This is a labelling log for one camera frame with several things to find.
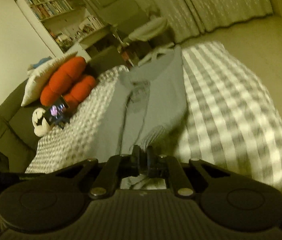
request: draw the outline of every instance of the sofa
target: sofa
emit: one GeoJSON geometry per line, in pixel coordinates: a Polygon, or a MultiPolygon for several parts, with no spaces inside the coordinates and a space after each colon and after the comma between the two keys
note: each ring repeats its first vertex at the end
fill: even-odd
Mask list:
{"type": "Polygon", "coordinates": [[[11,172],[25,172],[40,139],[32,125],[32,113],[41,107],[40,101],[21,107],[26,83],[21,83],[0,105],[0,152],[9,158],[11,172]]]}

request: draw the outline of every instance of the round black disc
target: round black disc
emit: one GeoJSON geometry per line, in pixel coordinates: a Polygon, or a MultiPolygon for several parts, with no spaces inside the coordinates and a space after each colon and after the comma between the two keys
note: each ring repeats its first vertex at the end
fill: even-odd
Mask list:
{"type": "Polygon", "coordinates": [[[16,184],[0,195],[0,217],[17,231],[36,233],[69,224],[81,212],[84,198],[69,179],[52,177],[16,184]]]}
{"type": "Polygon", "coordinates": [[[238,231],[265,230],[282,219],[279,191],[248,179],[215,179],[202,193],[200,205],[216,223],[238,231]]]}

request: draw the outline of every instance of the ribbed black surface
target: ribbed black surface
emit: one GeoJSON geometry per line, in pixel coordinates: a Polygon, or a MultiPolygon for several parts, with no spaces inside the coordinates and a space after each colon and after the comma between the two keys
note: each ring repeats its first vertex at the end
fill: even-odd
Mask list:
{"type": "Polygon", "coordinates": [[[170,190],[117,190],[109,199],[93,201],[84,215],[59,231],[27,235],[11,230],[2,240],[282,240],[276,228],[241,233],[223,228],[205,216],[192,200],[170,190]]]}

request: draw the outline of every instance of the red object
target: red object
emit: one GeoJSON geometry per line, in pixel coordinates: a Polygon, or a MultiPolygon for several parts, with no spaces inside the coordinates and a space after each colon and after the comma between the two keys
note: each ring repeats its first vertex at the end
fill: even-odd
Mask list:
{"type": "Polygon", "coordinates": [[[75,110],[96,86],[94,77],[82,75],[85,66],[83,57],[74,57],[64,63],[44,87],[40,97],[41,104],[51,106],[61,95],[64,95],[69,110],[75,110]]]}

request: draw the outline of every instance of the gray sweatshirt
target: gray sweatshirt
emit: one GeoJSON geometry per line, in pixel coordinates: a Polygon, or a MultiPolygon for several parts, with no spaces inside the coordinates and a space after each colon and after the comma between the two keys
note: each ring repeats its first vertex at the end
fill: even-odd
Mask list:
{"type": "Polygon", "coordinates": [[[145,150],[178,126],[187,109],[181,48],[122,73],[95,140],[91,157],[106,162],[131,154],[135,144],[145,150]]]}

